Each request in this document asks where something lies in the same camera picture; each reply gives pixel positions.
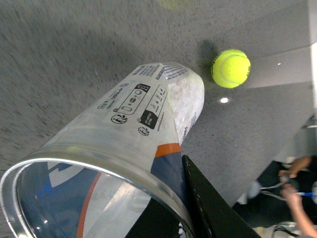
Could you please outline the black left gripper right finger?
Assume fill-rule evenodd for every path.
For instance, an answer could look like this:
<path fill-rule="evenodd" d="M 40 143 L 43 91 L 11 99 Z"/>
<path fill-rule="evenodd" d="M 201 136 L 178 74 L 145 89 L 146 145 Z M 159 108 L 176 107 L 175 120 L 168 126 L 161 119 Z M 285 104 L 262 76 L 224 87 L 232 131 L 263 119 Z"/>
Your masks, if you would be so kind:
<path fill-rule="evenodd" d="M 188 185 L 188 211 L 197 238 L 258 238 L 259 235 L 226 203 L 187 155 L 182 156 Z"/>

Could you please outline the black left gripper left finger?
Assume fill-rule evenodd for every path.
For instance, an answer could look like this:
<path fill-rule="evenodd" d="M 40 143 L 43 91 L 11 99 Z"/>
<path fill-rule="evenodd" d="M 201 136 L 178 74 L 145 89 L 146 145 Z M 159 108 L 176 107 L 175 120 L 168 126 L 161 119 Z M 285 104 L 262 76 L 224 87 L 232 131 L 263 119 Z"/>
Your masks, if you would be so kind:
<path fill-rule="evenodd" d="M 163 205 L 151 198 L 126 238 L 179 238 L 179 220 Z"/>

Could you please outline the person's lower hand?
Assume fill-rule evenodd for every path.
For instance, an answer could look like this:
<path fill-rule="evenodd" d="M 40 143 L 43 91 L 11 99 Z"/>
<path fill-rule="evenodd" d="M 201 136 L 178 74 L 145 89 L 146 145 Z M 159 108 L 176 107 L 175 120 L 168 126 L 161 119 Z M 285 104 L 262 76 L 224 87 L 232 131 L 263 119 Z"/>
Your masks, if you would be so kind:
<path fill-rule="evenodd" d="M 287 202 L 298 202 L 301 200 L 295 188 L 288 183 L 283 186 L 281 195 Z"/>

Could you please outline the person's upper hand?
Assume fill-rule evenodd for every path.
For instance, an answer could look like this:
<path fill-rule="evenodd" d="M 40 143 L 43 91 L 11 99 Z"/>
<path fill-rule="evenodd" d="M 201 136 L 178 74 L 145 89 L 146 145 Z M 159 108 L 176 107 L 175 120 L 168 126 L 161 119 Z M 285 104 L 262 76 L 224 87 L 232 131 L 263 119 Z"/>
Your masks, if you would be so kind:
<path fill-rule="evenodd" d="M 288 177 L 289 179 L 294 179 L 297 177 L 298 172 L 301 170 L 301 168 L 292 166 L 287 170 L 280 170 L 278 172 L 278 176 L 280 178 L 281 181 L 286 181 L 286 177 Z"/>

